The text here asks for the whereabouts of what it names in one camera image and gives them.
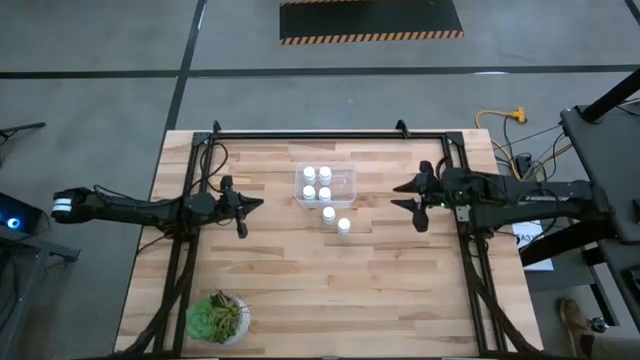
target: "clear plastic container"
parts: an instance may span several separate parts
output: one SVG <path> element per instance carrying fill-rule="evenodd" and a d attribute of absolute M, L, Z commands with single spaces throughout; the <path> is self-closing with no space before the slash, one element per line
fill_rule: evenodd
<path fill-rule="evenodd" d="M 321 201 L 316 198 L 314 200 L 305 200 L 302 195 L 302 189 L 305 187 L 304 182 L 304 168 L 311 166 L 316 170 L 316 173 L 323 166 L 331 168 L 331 184 L 328 188 L 331 190 L 331 201 Z M 316 181 L 314 188 L 316 194 L 323 186 L 319 181 Z M 324 208 L 331 206 L 337 209 L 348 208 L 356 200 L 356 167 L 354 164 L 344 165 L 330 165 L 330 164 L 298 164 L 296 166 L 296 181 L 295 181 L 295 193 L 296 200 L 305 208 Z"/>

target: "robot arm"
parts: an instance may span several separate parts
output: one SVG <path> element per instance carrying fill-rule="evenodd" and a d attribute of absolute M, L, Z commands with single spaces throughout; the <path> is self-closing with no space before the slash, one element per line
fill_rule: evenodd
<path fill-rule="evenodd" d="M 445 206 L 468 222 L 469 231 L 491 235 L 503 225 L 560 216 L 597 219 L 612 212 L 604 191 L 587 181 L 519 182 L 511 176 L 446 169 L 441 179 L 431 163 L 420 163 L 420 173 L 396 192 L 416 193 L 417 200 L 392 200 L 413 212 L 416 230 L 427 231 L 426 208 Z"/>
<path fill-rule="evenodd" d="M 98 219 L 154 226 L 166 235 L 185 231 L 190 225 L 235 219 L 238 236 L 245 238 L 248 230 L 244 220 L 263 200 L 235 192 L 231 176 L 222 178 L 220 189 L 222 194 L 219 200 L 209 193 L 197 193 L 172 200 L 143 201 L 74 188 L 54 194 L 51 216 L 63 224 Z"/>

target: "green plant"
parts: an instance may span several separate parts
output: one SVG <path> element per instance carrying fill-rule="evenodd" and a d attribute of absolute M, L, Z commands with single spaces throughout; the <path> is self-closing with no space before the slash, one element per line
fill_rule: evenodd
<path fill-rule="evenodd" d="M 199 340 L 224 343 L 235 334 L 240 309 L 221 291 L 187 309 L 187 334 Z"/>

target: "potted succulent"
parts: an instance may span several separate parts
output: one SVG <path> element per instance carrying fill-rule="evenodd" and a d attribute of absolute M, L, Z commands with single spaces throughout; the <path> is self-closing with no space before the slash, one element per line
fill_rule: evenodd
<path fill-rule="evenodd" d="M 247 334 L 250 322 L 247 304 L 222 291 L 187 309 L 187 334 L 198 340 L 236 343 Z"/>

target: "yellow extension cord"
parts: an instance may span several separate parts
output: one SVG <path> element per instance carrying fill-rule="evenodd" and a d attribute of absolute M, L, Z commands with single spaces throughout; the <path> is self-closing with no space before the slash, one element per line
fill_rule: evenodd
<path fill-rule="evenodd" d="M 520 124 L 524 124 L 527 122 L 527 118 L 526 118 L 526 113 L 524 108 L 519 107 L 518 110 L 513 111 L 513 112 L 505 112 L 505 111 L 496 111 L 496 110 L 482 110 L 479 113 L 476 114 L 476 127 L 478 129 L 482 129 L 482 127 L 480 126 L 480 116 L 484 115 L 484 114 L 494 114 L 494 115 L 502 115 L 502 116 L 507 116 L 511 119 L 516 120 L 518 123 Z M 504 154 L 504 156 L 506 156 L 507 158 L 507 162 L 509 163 L 510 167 L 511 167 L 511 172 L 513 173 L 513 176 L 516 178 L 516 180 L 518 181 L 523 181 L 526 179 L 522 179 L 520 177 L 520 174 L 518 174 L 518 171 L 516 170 L 516 165 L 514 162 L 514 159 L 511 158 L 511 155 L 509 154 L 509 152 L 507 152 L 504 149 L 504 146 L 502 144 L 500 144 L 499 142 L 491 139 L 491 143 L 493 143 L 493 145 L 497 146 L 498 149 L 500 149 L 500 151 L 502 151 L 502 153 Z M 544 166 L 551 160 L 553 160 L 553 158 L 557 158 L 558 156 L 564 154 L 565 152 L 567 152 L 569 149 L 571 149 L 573 147 L 573 144 L 567 144 L 565 146 L 563 146 L 562 148 L 560 148 L 555 154 L 551 154 L 549 157 L 547 157 L 544 161 L 542 161 L 540 163 L 540 166 L 538 167 L 538 169 L 536 169 L 532 174 L 530 174 L 528 176 L 528 178 L 530 178 L 531 176 L 536 176 L 538 174 L 538 172 L 540 172 L 540 170 L 542 170 L 544 168 Z"/>

